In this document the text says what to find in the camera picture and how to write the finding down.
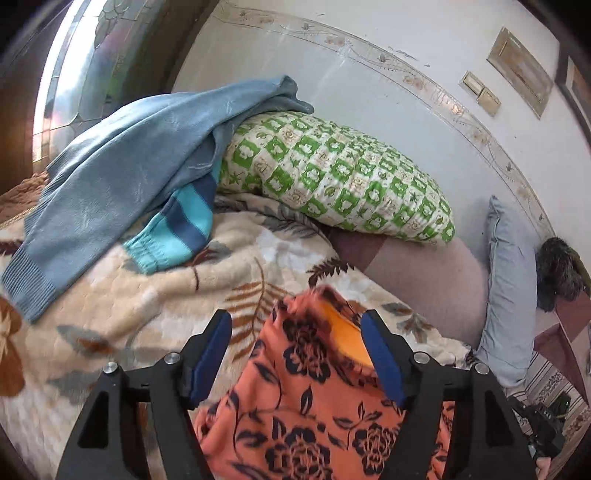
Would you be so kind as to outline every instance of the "ribbed cuff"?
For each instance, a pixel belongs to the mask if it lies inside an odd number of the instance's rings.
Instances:
[[[160,251],[158,245],[149,237],[140,232],[137,236],[127,240],[123,248],[144,275],[150,275],[166,268],[168,258]]]
[[[35,322],[57,298],[58,292],[23,247],[14,254],[2,275],[2,284],[22,318]]]

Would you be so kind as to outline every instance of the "metal screw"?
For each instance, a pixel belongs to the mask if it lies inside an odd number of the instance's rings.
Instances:
[[[476,364],[474,370],[476,370],[476,372],[480,373],[481,375],[486,375],[488,372],[491,371],[491,369],[488,368],[488,365],[485,364]]]
[[[414,361],[418,364],[429,363],[429,356],[425,352],[417,352],[413,355]]]
[[[107,375],[110,375],[114,373],[118,368],[119,365],[117,365],[117,362],[109,362],[103,367],[103,372],[105,372]]]
[[[181,359],[180,353],[170,352],[170,353],[167,353],[166,356],[164,357],[164,363],[168,364],[168,365],[174,365],[174,364],[178,363],[178,361],[180,359]]]

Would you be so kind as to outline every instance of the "light switch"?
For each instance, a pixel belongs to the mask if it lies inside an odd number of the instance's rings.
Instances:
[[[501,101],[492,94],[488,87],[484,87],[476,101],[490,116],[495,116],[501,106]]]
[[[462,79],[462,83],[467,86],[476,96],[480,95],[484,89],[484,84],[478,80],[472,72],[466,72],[464,78]]]

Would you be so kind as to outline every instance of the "striped fabric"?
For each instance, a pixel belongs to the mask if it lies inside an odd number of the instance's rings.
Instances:
[[[552,480],[560,472],[576,450],[591,424],[591,410],[566,377],[539,353],[534,353],[522,388],[507,392],[526,404],[542,402],[546,406],[550,406],[562,392],[571,398],[563,429],[566,444],[558,457],[552,460],[547,480]],[[530,434],[531,429],[527,422],[517,417],[524,433]]]
[[[140,272],[175,267],[205,247],[221,166],[220,159],[209,174],[176,190],[145,228],[124,243]]]

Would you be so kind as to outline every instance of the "picture frame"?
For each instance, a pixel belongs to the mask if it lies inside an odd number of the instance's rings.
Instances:
[[[501,28],[487,61],[503,75],[538,118],[548,104],[552,77],[506,27]]]
[[[558,54],[556,83],[572,108],[591,146],[591,83],[587,82],[564,47]]]

